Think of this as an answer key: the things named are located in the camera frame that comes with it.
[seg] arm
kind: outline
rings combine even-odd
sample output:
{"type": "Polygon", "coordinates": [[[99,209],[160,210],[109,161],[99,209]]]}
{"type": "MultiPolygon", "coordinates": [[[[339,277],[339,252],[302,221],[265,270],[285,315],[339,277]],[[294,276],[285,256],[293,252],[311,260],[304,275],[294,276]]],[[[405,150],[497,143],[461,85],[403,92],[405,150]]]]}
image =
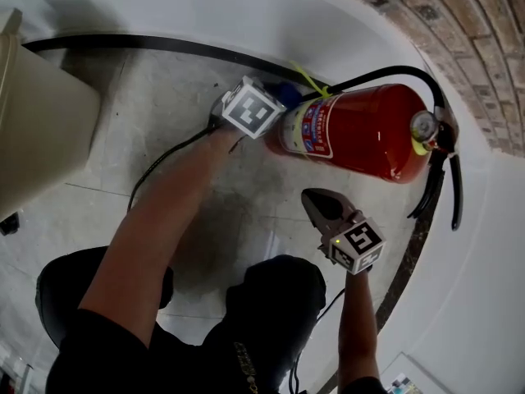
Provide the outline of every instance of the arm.
{"type": "Polygon", "coordinates": [[[238,138],[237,131],[216,131],[148,188],[116,231],[80,309],[109,318],[149,346],[164,272],[238,138]]]}
{"type": "Polygon", "coordinates": [[[363,377],[379,378],[377,326],[368,274],[346,275],[345,303],[339,328],[339,391],[363,377]]]}

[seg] red fire extinguisher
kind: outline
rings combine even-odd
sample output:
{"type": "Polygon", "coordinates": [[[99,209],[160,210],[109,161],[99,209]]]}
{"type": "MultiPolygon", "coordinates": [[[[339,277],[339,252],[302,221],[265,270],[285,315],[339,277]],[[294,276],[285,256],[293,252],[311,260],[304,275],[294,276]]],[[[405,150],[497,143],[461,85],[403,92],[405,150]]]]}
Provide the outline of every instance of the red fire extinguisher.
{"type": "Polygon", "coordinates": [[[393,66],[326,89],[332,96],[309,94],[265,136],[270,150],[330,163],[387,181],[412,181],[429,163],[423,197],[409,215],[418,217],[429,204],[448,158],[454,185],[452,229],[461,221],[463,192],[453,127],[445,121],[445,99],[424,71],[393,66]],[[408,74],[424,80],[434,97],[428,112],[416,92],[405,85],[383,85],[343,92],[384,76],[408,74]]]}

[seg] person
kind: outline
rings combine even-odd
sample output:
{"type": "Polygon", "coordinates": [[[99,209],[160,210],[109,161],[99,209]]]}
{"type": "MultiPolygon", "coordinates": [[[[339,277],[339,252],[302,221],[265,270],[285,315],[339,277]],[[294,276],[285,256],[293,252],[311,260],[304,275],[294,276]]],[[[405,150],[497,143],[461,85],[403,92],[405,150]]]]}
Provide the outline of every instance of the person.
{"type": "MultiPolygon", "coordinates": [[[[277,392],[325,307],[317,266],[279,255],[247,269],[226,293],[226,315],[201,346],[157,323],[170,301],[172,255],[239,139],[221,128],[160,176],[126,215],[111,244],[53,260],[37,282],[42,324],[60,352],[46,393],[277,392]]],[[[346,278],[339,388],[384,393],[366,273],[346,278]]]]}

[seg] black and white marker cube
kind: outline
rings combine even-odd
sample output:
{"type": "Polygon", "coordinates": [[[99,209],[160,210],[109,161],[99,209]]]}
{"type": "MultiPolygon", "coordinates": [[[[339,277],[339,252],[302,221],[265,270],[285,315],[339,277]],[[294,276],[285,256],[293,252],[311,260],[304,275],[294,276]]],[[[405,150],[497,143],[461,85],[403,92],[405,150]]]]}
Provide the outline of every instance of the black and white marker cube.
{"type": "Polygon", "coordinates": [[[284,105],[247,76],[222,97],[222,116],[252,139],[263,134],[285,111],[284,105]]]}
{"type": "Polygon", "coordinates": [[[358,274],[381,257],[385,243],[377,224],[368,218],[331,238],[328,258],[358,274]]]}

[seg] stained floor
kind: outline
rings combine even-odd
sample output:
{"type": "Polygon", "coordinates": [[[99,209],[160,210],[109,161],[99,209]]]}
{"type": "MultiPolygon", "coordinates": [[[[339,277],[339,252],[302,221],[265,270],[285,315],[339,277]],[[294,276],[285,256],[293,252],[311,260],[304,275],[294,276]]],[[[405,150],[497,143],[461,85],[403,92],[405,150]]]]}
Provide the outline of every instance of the stained floor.
{"type": "MultiPolygon", "coordinates": [[[[11,352],[7,360],[12,366],[26,362],[35,368],[34,385],[42,390],[57,354],[34,307],[36,278],[45,264],[109,244],[136,180],[161,153],[206,126],[219,95],[242,75],[277,78],[230,62],[153,50],[53,50],[40,55],[103,96],[86,168],[27,204],[21,210],[21,230],[0,238],[0,345],[11,352]]],[[[377,309],[413,230],[406,215],[421,194],[421,182],[389,184],[277,156],[261,140],[245,139],[215,177],[212,193],[183,241],[173,300],[157,317],[161,326],[199,344],[225,313],[226,288],[239,282],[249,265],[277,254],[317,264],[330,301],[343,287],[345,272],[317,251],[319,235],[299,199],[301,190],[312,186],[343,192],[385,233],[386,255],[370,274],[377,309]],[[185,255],[189,247],[191,256],[185,255]]],[[[333,317],[316,328],[313,347],[305,351],[299,369],[304,388],[328,365],[323,354],[330,358],[336,351],[339,313],[334,308],[333,317]],[[313,348],[315,355],[309,353],[313,348]]]]}

